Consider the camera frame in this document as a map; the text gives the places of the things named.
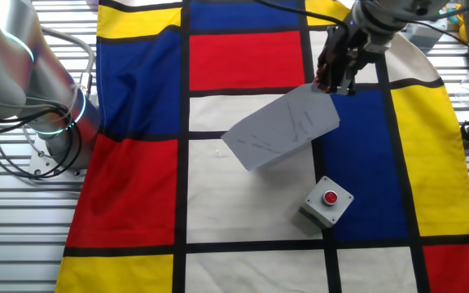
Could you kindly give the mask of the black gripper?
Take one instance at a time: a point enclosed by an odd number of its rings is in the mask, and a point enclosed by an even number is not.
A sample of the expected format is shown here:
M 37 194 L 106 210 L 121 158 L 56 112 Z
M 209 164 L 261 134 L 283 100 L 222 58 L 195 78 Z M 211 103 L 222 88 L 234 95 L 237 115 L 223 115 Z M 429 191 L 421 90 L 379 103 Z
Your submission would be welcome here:
M 318 57 L 312 90 L 326 94 L 355 95 L 357 71 L 375 63 L 381 53 L 365 50 L 369 35 L 360 29 L 347 32 L 343 27 L 327 29 L 327 39 Z

